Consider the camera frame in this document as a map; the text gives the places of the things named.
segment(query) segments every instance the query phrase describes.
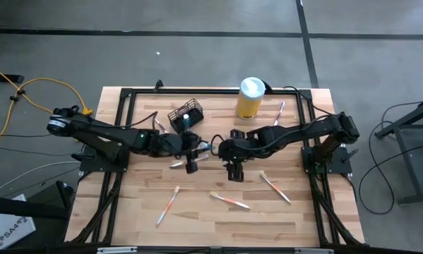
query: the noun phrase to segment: white lid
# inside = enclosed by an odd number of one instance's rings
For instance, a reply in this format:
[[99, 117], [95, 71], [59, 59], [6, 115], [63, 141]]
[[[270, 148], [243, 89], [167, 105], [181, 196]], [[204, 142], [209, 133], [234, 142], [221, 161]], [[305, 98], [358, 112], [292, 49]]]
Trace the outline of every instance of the white lid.
[[259, 78], [245, 78], [240, 89], [245, 96], [252, 99], [258, 99], [265, 94], [265, 84]]

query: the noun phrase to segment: gray cable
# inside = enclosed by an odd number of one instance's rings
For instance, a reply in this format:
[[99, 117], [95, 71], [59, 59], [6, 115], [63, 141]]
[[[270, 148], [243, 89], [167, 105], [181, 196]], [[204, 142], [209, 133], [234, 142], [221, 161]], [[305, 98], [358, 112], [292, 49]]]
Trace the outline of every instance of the gray cable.
[[32, 173], [32, 172], [34, 172], [34, 171], [38, 170], [38, 169], [43, 169], [43, 168], [45, 168], [45, 167], [50, 167], [50, 166], [54, 166], [54, 165], [61, 165], [61, 164], [76, 164], [76, 163], [80, 163], [80, 162], [55, 162], [55, 163], [50, 163], [50, 164], [42, 165], [42, 166], [40, 166], [40, 167], [36, 167], [36, 168], [31, 169], [30, 171], [28, 171], [28, 172], [26, 172], [26, 173], [24, 173], [24, 174], [22, 174], [22, 175], [20, 175], [20, 176], [15, 177], [14, 179], [12, 179], [12, 180], [8, 181], [7, 183], [3, 184], [3, 185], [0, 187], [0, 190], [1, 190], [2, 188], [6, 187], [8, 184], [13, 183], [14, 181], [16, 181], [16, 180], [18, 180], [18, 179], [22, 178], [23, 176], [25, 176], [25, 175], [27, 175], [27, 174], [29, 174], [29, 173]]

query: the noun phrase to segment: black wire basket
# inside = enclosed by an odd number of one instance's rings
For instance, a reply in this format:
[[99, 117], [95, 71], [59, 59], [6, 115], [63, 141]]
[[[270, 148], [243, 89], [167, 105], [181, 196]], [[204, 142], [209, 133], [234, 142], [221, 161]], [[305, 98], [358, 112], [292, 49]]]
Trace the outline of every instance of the black wire basket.
[[[183, 118], [185, 114], [189, 116], [188, 120]], [[203, 108], [196, 99], [191, 99], [185, 105], [170, 112], [167, 116], [169, 117], [170, 125], [180, 134], [203, 120]]]

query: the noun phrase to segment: cable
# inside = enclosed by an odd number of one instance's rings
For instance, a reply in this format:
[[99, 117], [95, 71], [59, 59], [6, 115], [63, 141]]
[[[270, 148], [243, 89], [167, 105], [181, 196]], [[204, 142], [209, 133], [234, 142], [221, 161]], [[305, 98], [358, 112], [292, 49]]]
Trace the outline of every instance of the cable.
[[44, 183], [44, 182], [49, 181], [49, 180], [51, 180], [51, 179], [55, 179], [56, 177], [62, 176], [62, 175], [67, 174], [67, 173], [70, 173], [70, 172], [75, 171], [75, 170], [77, 170], [77, 169], [79, 169], [79, 167], [76, 167], [76, 168], [74, 168], [74, 169], [71, 169], [71, 170], [65, 171], [64, 173], [58, 174], [58, 175], [56, 175], [56, 176], [52, 176], [52, 177], [50, 177], [50, 178], [48, 178], [48, 179], [45, 179], [45, 180], [43, 180], [43, 181], [40, 181], [40, 182], [37, 182], [37, 183], [31, 184], [31, 185], [26, 186], [26, 187], [24, 187], [24, 188], [21, 188], [21, 189], [19, 189], [19, 190], [15, 190], [14, 192], [9, 193], [9, 194], [7, 194], [7, 195], [3, 195], [3, 196], [1, 196], [0, 198], [6, 198], [6, 197], [8, 197], [8, 196], [10, 196], [10, 195], [12, 195], [12, 194], [15, 194], [15, 193], [20, 192], [20, 191], [24, 191], [24, 190], [26, 190], [26, 189], [29, 189], [29, 188], [33, 187], [33, 186], [36, 186], [37, 184]]
[[[381, 118], [381, 122], [389, 122], [389, 123], [392, 123], [392, 122], [390, 122], [390, 121], [384, 121], [384, 119], [385, 119], [385, 117], [386, 117], [386, 114], [387, 114], [387, 111], [389, 111], [390, 109], [392, 109], [392, 108], [395, 108], [395, 107], [399, 107], [399, 106], [406, 106], [406, 105], [412, 105], [412, 104], [419, 104], [419, 103], [422, 103], [423, 101], [421, 101], [421, 102], [407, 102], [407, 103], [402, 103], [402, 104], [397, 104], [397, 105], [393, 105], [392, 107], [389, 107], [389, 108], [387, 108], [385, 111], [384, 111], [384, 113], [382, 114], [382, 118]], [[387, 135], [387, 138], [389, 138], [390, 140], [394, 140], [394, 141], [396, 141], [396, 138], [394, 138], [394, 137], [392, 137], [392, 136], [390, 136], [390, 135]]]
[[293, 87], [293, 86], [291, 86], [291, 85], [287, 85], [287, 86], [284, 86], [283, 88], [292, 88], [292, 89], [294, 89], [296, 92], [298, 92], [308, 103], [310, 103], [310, 105], [314, 108], [314, 109], [316, 109], [316, 110], [319, 110], [319, 111], [321, 111], [321, 112], [323, 112], [323, 113], [326, 113], [326, 114], [328, 114], [328, 115], [334, 115], [334, 114], [332, 114], [332, 113], [330, 113], [330, 112], [327, 112], [326, 110], [324, 110], [324, 109], [320, 109], [320, 108], [318, 108], [317, 106], [315, 106], [314, 104], [313, 104], [313, 102], [311, 101], [311, 99], [310, 98], [308, 98], [307, 96], [305, 96], [299, 89], [297, 89], [297, 88], [295, 88], [295, 87]]
[[371, 133], [369, 134], [369, 136], [368, 136], [368, 148], [369, 148], [369, 153], [370, 153], [370, 155], [371, 155], [371, 158], [373, 159], [373, 162], [374, 162], [374, 164], [375, 164], [375, 167], [379, 170], [379, 173], [381, 173], [381, 175], [382, 175], [382, 177], [383, 177], [383, 179], [385, 180], [385, 182], [387, 183], [387, 186], [388, 186], [388, 189], [389, 189], [389, 191], [390, 191], [390, 194], [391, 194], [391, 196], [392, 196], [392, 202], [391, 202], [391, 204], [390, 204], [390, 207], [385, 211], [385, 212], [376, 212], [376, 211], [373, 211], [373, 210], [370, 210], [366, 205], [365, 205], [365, 203], [364, 203], [364, 201], [363, 201], [363, 199], [362, 199], [362, 197], [361, 197], [361, 195], [360, 195], [360, 186], [361, 186], [361, 184], [362, 184], [362, 182], [363, 182], [363, 180], [364, 180], [364, 178], [365, 178], [365, 176], [371, 171], [371, 170], [369, 170], [367, 173], [365, 173], [365, 175], [362, 177], [362, 179], [360, 180], [360, 183], [359, 183], [359, 197], [360, 197], [360, 202], [362, 202], [362, 205], [365, 207], [365, 209], [367, 209], [370, 213], [373, 213], [373, 214], [388, 214], [392, 209], [393, 209], [393, 206], [395, 205], [395, 193], [393, 192], [393, 189], [392, 189], [392, 186], [390, 185], [390, 183], [388, 182], [388, 180], [387, 180], [387, 178], [386, 178], [386, 176], [383, 174], [383, 172], [381, 171], [381, 168], [379, 167], [379, 165], [377, 164], [377, 162], [376, 162], [376, 158], [374, 158], [374, 154], [373, 154], [373, 149], [372, 149], [372, 147], [371, 147], [371, 137], [373, 136], [373, 134], [374, 134], [374, 132], [376, 131], [376, 129], [379, 127], [379, 126], [381, 126], [382, 124], [384, 123], [384, 121], [382, 121], [381, 123], [379, 123], [378, 125], [376, 125], [374, 128], [373, 128], [373, 130], [371, 131]]
[[56, 155], [56, 154], [49, 154], [49, 153], [44, 153], [44, 152], [30, 152], [30, 151], [23, 151], [23, 150], [17, 150], [17, 149], [5, 148], [5, 147], [0, 147], [0, 150], [6, 150], [6, 151], [11, 151], [11, 152], [22, 152], [22, 153], [28, 153], [28, 154], [34, 154], [34, 155], [47, 155], [47, 156], [60, 156], [60, 157], [62, 157], [62, 156], [71, 155], [73, 153], [77, 153], [81, 149], [79, 149], [75, 152], [70, 152], [70, 153], [65, 154], [65, 155]]
[[313, 121], [311, 121], [310, 123], [308, 123], [305, 127], [303, 127], [303, 129], [301, 129], [301, 131], [306, 131], [308, 130], [312, 125], [314, 125], [319, 119], [327, 119], [329, 117], [335, 117], [337, 115], [322, 115], [322, 116], [318, 116], [315, 119], [313, 119]]
[[45, 135], [11, 135], [11, 134], [6, 134], [6, 135], [0, 135], [1, 137], [14, 137], [14, 138], [42, 138], [42, 137], [47, 137], [49, 135], [52, 134], [45, 134]]
[[75, 88], [73, 88], [73, 86], [71, 86], [71, 85], [69, 85], [69, 84], [67, 84], [67, 83], [64, 83], [64, 82], [62, 82], [62, 81], [60, 81], [60, 80], [55, 80], [55, 79], [53, 79], [53, 78], [35, 78], [35, 79], [33, 79], [33, 80], [29, 80], [29, 81], [27, 81], [27, 82], [24, 82], [24, 83], [23, 83], [23, 84], [19, 87], [19, 89], [23, 89], [26, 85], [29, 85], [29, 84], [31, 84], [31, 83], [33, 83], [33, 82], [35, 82], [35, 81], [41, 81], [41, 80], [43, 80], [43, 81], [51, 81], [51, 82], [55, 82], [55, 83], [58, 83], [58, 84], [60, 84], [60, 85], [63, 85], [63, 86], [66, 86], [66, 87], [70, 88], [70, 90], [72, 90], [72, 91], [76, 94], [76, 96], [78, 97], [79, 101], [81, 102], [81, 105], [83, 106], [83, 111], [84, 111], [84, 109], [89, 109], [89, 108], [87, 108], [87, 107], [86, 107], [86, 105], [85, 105], [85, 103], [84, 103], [84, 100], [83, 100], [83, 98], [81, 97], [81, 95], [79, 94], [79, 92], [78, 92], [78, 91], [76, 91], [76, 89], [75, 89]]
[[[374, 156], [373, 156], [373, 152], [372, 152], [372, 150], [371, 150], [371, 137], [372, 137], [372, 135], [373, 135], [373, 133], [374, 133], [374, 130], [376, 130], [376, 128], [378, 128], [380, 125], [381, 125], [382, 123], [380, 123], [380, 124], [378, 124], [374, 129], [373, 129], [373, 131], [371, 132], [371, 134], [370, 134], [370, 136], [369, 136], [369, 149], [370, 149], [370, 153], [371, 153], [371, 156], [372, 156], [372, 158], [373, 158], [373, 160], [374, 160], [374, 163], [376, 163], [376, 160], [374, 159]], [[394, 193], [393, 193], [393, 190], [392, 190], [392, 188], [391, 188], [391, 186], [390, 186], [390, 183], [387, 181], [387, 178], [386, 178], [386, 176], [383, 174], [383, 172], [381, 171], [381, 169], [379, 168], [379, 166], [380, 165], [382, 165], [383, 163], [385, 163], [385, 162], [387, 162], [387, 161], [389, 161], [389, 160], [391, 160], [391, 159], [393, 159], [393, 158], [396, 158], [396, 157], [398, 157], [398, 156], [401, 156], [401, 155], [403, 155], [403, 154], [405, 154], [405, 153], [407, 153], [407, 152], [410, 152], [410, 151], [413, 151], [413, 150], [416, 150], [416, 149], [420, 149], [420, 148], [423, 148], [423, 145], [421, 145], [421, 146], [419, 146], [419, 147], [415, 147], [415, 148], [411, 148], [411, 149], [409, 149], [409, 150], [406, 150], [406, 151], [404, 151], [404, 152], [401, 152], [401, 153], [399, 153], [399, 154], [397, 154], [397, 155], [393, 155], [392, 157], [389, 157], [388, 159], [385, 159], [385, 160], [383, 160], [382, 162], [380, 162], [380, 163], [376, 163], [372, 168], [370, 168], [364, 175], [363, 175], [363, 177], [362, 177], [362, 179], [360, 180], [360, 182], [359, 182], [359, 199], [360, 199], [360, 202], [362, 203], [362, 205], [365, 207], [365, 209], [367, 209], [369, 212], [371, 212], [371, 213], [373, 213], [373, 214], [388, 214], [392, 209], [393, 209], [393, 206], [394, 206], [394, 204], [395, 204], [395, 195], [394, 195]], [[389, 188], [389, 190], [390, 190], [390, 192], [391, 192], [391, 195], [392, 195], [392, 203], [391, 203], [391, 206], [385, 211], [385, 212], [377, 212], [377, 211], [373, 211], [373, 210], [370, 210], [365, 204], [364, 204], [364, 201], [363, 201], [363, 199], [362, 199], [362, 195], [361, 195], [361, 193], [362, 193], [362, 183], [363, 183], [363, 180], [365, 179], [365, 177], [368, 175], [368, 173], [369, 172], [371, 172], [371, 170], [373, 170], [373, 169], [375, 169], [375, 168], [377, 168], [378, 170], [379, 170], [379, 172], [381, 173], [381, 175], [382, 175], [382, 177], [384, 178], [384, 180], [386, 181], [386, 183], [387, 183], [387, 185], [388, 185], [388, 188]]]
[[351, 181], [351, 179], [349, 177], [347, 177], [347, 175], [345, 175], [345, 174], [340, 174], [340, 175], [343, 176], [347, 180], [348, 183], [350, 183], [350, 185], [352, 187], [352, 192], [354, 193], [355, 202], [357, 202], [357, 194], [355, 193], [355, 186], [354, 186], [353, 182]]
[[259, 151], [259, 150], [263, 150], [263, 149], [269, 148], [269, 147], [273, 146], [274, 144], [276, 144], [282, 138], [284, 138], [284, 137], [286, 137], [286, 136], [288, 136], [290, 134], [293, 134], [293, 133], [296, 133], [296, 132], [300, 132], [300, 131], [302, 131], [302, 130], [295, 130], [295, 131], [290, 131], [289, 133], [285, 133], [285, 134], [281, 135], [280, 137], [278, 137], [277, 139], [275, 139], [273, 142], [271, 142], [271, 143], [269, 143], [269, 144], [267, 144], [267, 145], [265, 145], [263, 147], [247, 148], [247, 147], [240, 147], [238, 145], [234, 145], [234, 146], [235, 147], [238, 147], [240, 149], [247, 150], [247, 151]]
[[213, 136], [213, 138], [211, 138], [211, 142], [210, 142], [211, 150], [210, 150], [210, 152], [211, 152], [211, 154], [212, 154], [212, 155], [214, 155], [214, 156], [217, 156], [217, 155], [218, 155], [218, 154], [215, 154], [215, 153], [213, 152], [213, 142], [214, 142], [214, 139], [215, 139], [216, 137], [219, 137], [219, 138], [221, 139], [221, 141], [222, 141], [222, 142], [224, 142], [224, 138], [223, 138], [221, 135], [219, 135], [219, 134], [216, 134], [216, 135], [214, 135], [214, 136]]
[[274, 144], [276, 144], [279, 140], [281, 140], [282, 138], [284, 138], [284, 137], [286, 137], [286, 136], [288, 136], [288, 135], [290, 135], [290, 134], [293, 134], [293, 133], [296, 133], [296, 132], [306, 131], [306, 130], [307, 130], [307, 129], [309, 129], [312, 125], [314, 125], [314, 124], [315, 124], [315, 123], [316, 123], [319, 119], [328, 118], [328, 117], [335, 117], [335, 116], [337, 116], [337, 115], [332, 114], [332, 115], [323, 115], [323, 116], [319, 116], [319, 117], [315, 118], [313, 121], [311, 121], [310, 123], [308, 123], [308, 124], [307, 124], [305, 127], [303, 127], [302, 129], [295, 130], [295, 131], [290, 131], [289, 133], [285, 133], [285, 134], [281, 135], [280, 137], [276, 138], [273, 142], [271, 142], [271, 143], [269, 143], [269, 144], [267, 144], [267, 145], [265, 145], [265, 146], [263, 146], [263, 147], [248, 148], [248, 147], [240, 147], [240, 146], [238, 146], [238, 145], [235, 145], [235, 147], [238, 147], [238, 148], [240, 148], [240, 149], [244, 149], [244, 150], [247, 150], [247, 151], [259, 151], [259, 150], [263, 150], [263, 149], [266, 149], [266, 148], [269, 148], [269, 147], [273, 146], [273, 145], [274, 145]]
[[0, 187], [0, 190], [1, 190], [2, 188], [6, 187], [8, 184], [13, 183], [14, 181], [17, 181], [18, 179], [22, 178], [23, 176], [25, 176], [25, 175], [27, 175], [27, 174], [29, 174], [29, 173], [31, 173], [31, 172], [34, 172], [34, 171], [36, 171], [36, 170], [43, 169], [43, 168], [50, 167], [50, 166], [55, 166], [55, 165], [61, 165], [61, 164], [77, 164], [77, 163], [80, 163], [80, 162], [55, 162], [55, 163], [50, 163], [50, 164], [42, 165], [42, 166], [40, 166], [40, 167], [36, 167], [36, 168], [34, 168], [34, 169], [31, 169], [30, 171], [27, 171], [27, 172], [26, 172], [26, 173], [24, 173], [24, 174], [21, 174], [20, 176], [15, 177], [14, 179], [12, 179], [12, 180], [8, 181], [7, 183], [3, 184], [3, 185]]
[[[54, 80], [54, 79], [51, 79], [51, 78], [36, 78], [36, 79], [33, 79], [33, 80], [29, 80], [28, 82], [25, 82], [25, 83], [23, 83], [22, 85], [20, 85], [19, 87], [17, 86], [17, 85], [15, 85], [15, 83], [13, 83], [10, 79], [8, 79], [1, 71], [0, 71], [0, 75], [4, 78], [4, 79], [6, 79], [11, 85], [13, 85], [14, 86], [14, 88], [16, 89], [16, 92], [15, 92], [15, 95], [14, 95], [14, 97], [17, 97], [18, 96], [18, 91], [20, 91], [20, 89], [22, 89], [23, 87], [25, 87], [26, 85], [28, 85], [28, 84], [30, 84], [30, 83], [33, 83], [33, 82], [35, 82], [35, 81], [38, 81], [38, 80], [49, 80], [49, 81], [53, 81], [53, 82], [56, 82], [56, 83], [59, 83], [59, 84], [61, 84], [61, 85], [65, 85], [66, 87], [69, 87], [70, 89], [72, 89], [75, 93], [76, 93], [76, 95], [78, 95], [78, 98], [79, 98], [79, 100], [81, 101], [81, 104], [83, 105], [83, 113], [84, 114], [86, 114], [86, 115], [89, 115], [89, 114], [92, 114], [92, 110], [91, 109], [89, 109], [89, 108], [87, 108], [86, 106], [85, 106], [85, 104], [84, 104], [84, 101], [83, 101], [83, 98], [79, 95], [79, 93], [71, 86], [71, 85], [69, 85], [69, 84], [67, 84], [67, 83], [63, 83], [63, 82], [61, 82], [61, 81], [59, 81], [59, 80]], [[52, 111], [51, 110], [49, 110], [49, 109], [47, 109], [47, 108], [44, 108], [44, 107], [42, 107], [42, 106], [40, 106], [40, 105], [38, 105], [38, 104], [36, 104], [36, 103], [34, 103], [32, 100], [30, 100], [29, 99], [29, 97], [28, 96], [26, 96], [25, 94], [22, 94], [22, 96], [24, 96], [24, 98], [26, 98], [26, 100], [31, 104], [31, 105], [33, 105], [34, 107], [37, 107], [38, 109], [41, 109], [41, 110], [44, 110], [44, 111], [47, 111], [47, 112], [49, 112], [50, 114], [52, 114]], [[12, 109], [13, 109], [13, 106], [15, 105], [15, 102], [14, 101], [12, 101], [11, 102], [11, 104], [10, 104], [10, 106], [9, 106], [9, 108], [8, 108], [8, 112], [7, 112], [7, 117], [6, 117], [6, 122], [5, 122], [5, 124], [4, 124], [4, 127], [2, 128], [2, 130], [1, 130], [1, 135], [0, 135], [0, 139], [1, 139], [1, 136], [2, 136], [2, 134], [4, 134], [5, 132], [6, 132], [6, 130], [7, 130], [7, 126], [8, 126], [8, 123], [9, 123], [9, 121], [10, 121], [10, 118], [11, 118], [11, 115], [12, 115]]]
[[66, 119], [66, 120], [70, 120], [70, 121], [77, 121], [79, 123], [88, 124], [89, 126], [96, 126], [96, 127], [101, 127], [101, 128], [127, 128], [127, 127], [136, 126], [140, 123], [143, 123], [144, 121], [147, 121], [150, 117], [153, 117], [152, 127], [155, 130], [155, 118], [156, 118], [156, 116], [157, 116], [157, 111], [151, 113], [150, 115], [148, 115], [147, 117], [145, 117], [144, 119], [140, 120], [137, 123], [132, 123], [132, 124], [124, 125], [124, 126], [101, 126], [99, 124], [93, 124], [93, 123], [89, 123], [87, 121], [82, 121], [82, 120], [79, 120], [79, 119], [72, 119], [72, 118], [69, 118], [69, 117], [62, 117], [62, 116], [52, 116], [50, 118], [51, 119]]

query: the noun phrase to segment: wooden table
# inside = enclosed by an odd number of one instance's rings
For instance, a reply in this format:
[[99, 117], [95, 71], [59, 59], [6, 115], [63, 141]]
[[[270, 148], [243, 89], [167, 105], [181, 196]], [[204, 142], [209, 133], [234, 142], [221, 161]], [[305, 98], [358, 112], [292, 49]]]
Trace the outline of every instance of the wooden table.
[[[121, 87], [104, 87], [96, 119], [114, 123]], [[313, 89], [314, 104], [333, 111], [330, 91]], [[285, 110], [279, 124], [299, 123], [295, 98], [289, 95], [266, 95], [257, 117], [250, 121], [235, 116], [235, 95], [138, 95], [133, 122], [159, 111], [158, 120], [174, 132], [167, 114], [192, 97], [204, 110], [205, 119], [193, 127], [204, 140], [216, 133], [228, 138], [230, 130], [250, 131], [270, 126], [278, 113], [280, 101]], [[139, 128], [151, 128], [150, 121]], [[314, 247], [318, 234], [309, 179], [304, 174], [300, 156], [302, 143], [288, 145], [268, 159], [244, 163], [244, 182], [227, 180], [223, 162], [210, 156], [198, 163], [199, 171], [188, 175], [184, 169], [169, 169], [175, 158], [150, 158], [131, 155], [128, 171], [120, 191], [113, 245], [132, 246], [264, 246]], [[268, 178], [292, 201], [289, 205], [259, 176], [264, 170]], [[71, 240], [87, 224], [97, 209], [103, 174], [92, 173], [82, 180], [71, 213], [66, 241]], [[340, 175], [329, 176], [335, 212], [359, 241], [363, 242], [357, 206], [350, 184]], [[172, 197], [175, 186], [181, 190], [169, 212], [157, 228], [156, 221]], [[241, 201], [250, 211], [210, 197], [209, 192]], [[102, 225], [102, 235], [107, 215]], [[323, 216], [326, 236], [330, 239], [327, 216]]]

